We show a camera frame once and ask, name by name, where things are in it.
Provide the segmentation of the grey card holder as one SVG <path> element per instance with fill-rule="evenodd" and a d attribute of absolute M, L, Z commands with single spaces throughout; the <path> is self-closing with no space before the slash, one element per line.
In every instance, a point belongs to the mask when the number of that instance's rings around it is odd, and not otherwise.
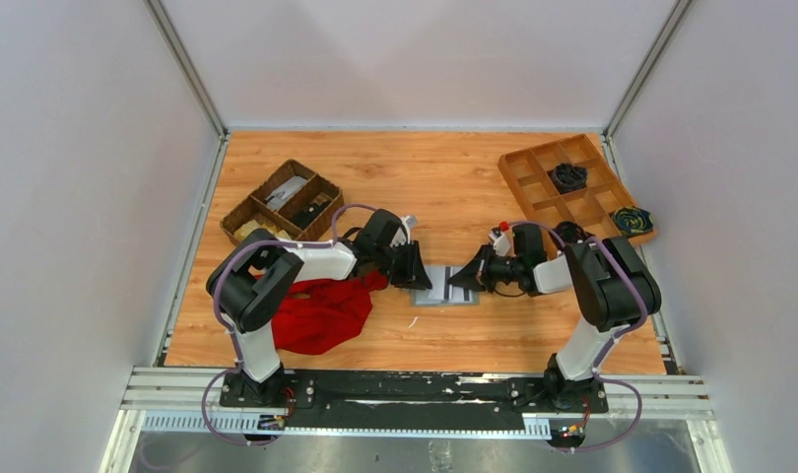
<path fill-rule="evenodd" d="M 428 290 L 412 290 L 410 292 L 411 306 L 477 305 L 480 302 L 477 292 L 455 287 L 448 282 L 448 279 L 461 269 L 461 266 L 426 265 L 425 270 L 432 282 L 432 288 Z"/>

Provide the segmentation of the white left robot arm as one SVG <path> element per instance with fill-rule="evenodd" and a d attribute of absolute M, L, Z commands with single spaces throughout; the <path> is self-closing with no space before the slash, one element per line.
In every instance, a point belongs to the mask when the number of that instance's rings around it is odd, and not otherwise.
<path fill-rule="evenodd" d="M 236 354 L 236 373 L 256 386 L 283 372 L 272 320 L 297 283 L 347 282 L 371 274 L 405 290 L 429 290 L 415 216 L 372 209 L 365 225 L 326 241 L 278 239 L 253 231 L 210 275 L 206 290 Z"/>

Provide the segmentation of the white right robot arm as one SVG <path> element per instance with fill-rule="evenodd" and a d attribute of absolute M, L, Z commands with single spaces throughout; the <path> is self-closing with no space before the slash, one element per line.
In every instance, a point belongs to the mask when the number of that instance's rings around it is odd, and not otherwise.
<path fill-rule="evenodd" d="M 658 284 L 626 237 L 567 242 L 534 221 L 494 228 L 489 243 L 447 283 L 487 293 L 515 284 L 532 298 L 573 291 L 580 318 L 544 371 L 555 391 L 597 379 L 618 342 L 662 304 Z"/>

